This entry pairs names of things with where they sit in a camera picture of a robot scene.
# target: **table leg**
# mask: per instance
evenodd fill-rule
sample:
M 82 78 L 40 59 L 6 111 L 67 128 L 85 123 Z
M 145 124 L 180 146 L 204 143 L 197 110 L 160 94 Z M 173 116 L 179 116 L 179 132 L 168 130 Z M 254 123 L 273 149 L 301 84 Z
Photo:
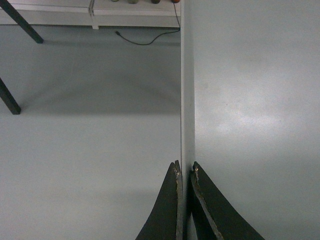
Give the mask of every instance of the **table leg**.
M 20 13 L 7 1 L 0 0 L 0 7 L 27 33 L 37 44 L 44 40 L 33 27 L 20 15 Z
M 5 105 L 9 108 L 13 115 L 19 115 L 21 112 L 21 108 L 17 104 L 14 97 L 9 92 L 5 83 L 0 78 L 0 97 L 4 101 Z

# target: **chair leg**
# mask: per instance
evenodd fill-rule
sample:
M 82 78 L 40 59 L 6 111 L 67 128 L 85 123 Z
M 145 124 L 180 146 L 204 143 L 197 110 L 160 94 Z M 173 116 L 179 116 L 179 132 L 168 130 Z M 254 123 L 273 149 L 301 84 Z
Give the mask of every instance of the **chair leg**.
M 7 1 L 0 0 L 0 7 L 27 33 L 37 44 L 44 40 L 33 27 L 20 15 L 20 13 Z
M 193 165 L 190 181 L 192 216 L 198 240 L 264 240 L 197 162 Z
M 182 240 L 183 193 L 179 161 L 171 163 L 159 195 L 135 240 Z
M 19 115 L 21 113 L 21 108 L 19 107 L 16 100 L 11 95 L 10 91 L 8 90 L 8 88 L 6 87 L 5 83 L 2 81 L 1 78 L 0 78 L 0 97 L 13 115 Z

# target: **power cord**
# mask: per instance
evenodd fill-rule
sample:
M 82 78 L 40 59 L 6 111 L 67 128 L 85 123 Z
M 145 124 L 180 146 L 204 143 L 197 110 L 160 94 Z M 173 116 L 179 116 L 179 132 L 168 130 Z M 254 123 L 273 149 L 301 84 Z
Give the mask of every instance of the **power cord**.
M 156 36 L 156 37 L 155 37 L 151 42 L 149 42 L 149 43 L 138 43 L 138 42 L 134 42 L 134 41 L 131 41 L 131 40 L 125 38 L 124 36 L 122 36 L 121 33 L 118 32 L 118 31 L 115 31 L 115 33 L 116 33 L 118 36 L 120 36 L 122 39 L 126 40 L 127 42 L 132 43 L 132 44 L 135 44 L 135 45 L 140 45 L 140 46 L 151 45 L 151 44 L 154 43 L 154 41 L 155 41 L 157 38 L 161 37 L 162 35 L 178 33 L 178 32 L 180 32 L 180 30 L 181 30 L 181 26 L 180 26 L 180 22 L 179 22 L 179 19 L 178 19 L 176 4 L 173 3 L 173 6 L 174 6 L 174 12 L 175 12 L 176 21 L 178 22 L 178 25 L 179 25 L 179 29 L 176 30 L 176 31 L 169 31 L 169 32 L 161 33 L 160 35 Z

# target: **white shelf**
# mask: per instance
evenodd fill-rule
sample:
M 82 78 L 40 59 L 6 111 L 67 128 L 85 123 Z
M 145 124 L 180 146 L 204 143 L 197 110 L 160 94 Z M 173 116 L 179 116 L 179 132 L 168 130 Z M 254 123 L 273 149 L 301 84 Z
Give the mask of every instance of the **white shelf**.
M 181 4 L 176 3 L 176 13 L 181 15 Z M 94 15 L 116 16 L 173 16 L 175 17 L 174 4 L 171 0 L 161 0 L 158 4 L 151 0 L 139 0 L 137 4 L 130 4 L 127 0 L 113 2 L 111 0 L 95 0 Z
M 181 4 L 176 3 L 176 13 L 171 0 L 158 4 L 151 0 L 9 0 L 12 6 L 33 25 L 135 26 L 177 28 Z M 0 8 L 0 24 L 16 24 Z

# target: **floor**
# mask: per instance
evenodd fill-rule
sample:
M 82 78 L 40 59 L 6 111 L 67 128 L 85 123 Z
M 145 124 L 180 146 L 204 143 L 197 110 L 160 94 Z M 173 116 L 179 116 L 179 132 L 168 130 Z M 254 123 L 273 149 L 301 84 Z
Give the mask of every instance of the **floor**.
M 0 239 L 134 239 L 180 159 L 180 34 L 0 26 Z M 149 42 L 162 29 L 118 29 Z

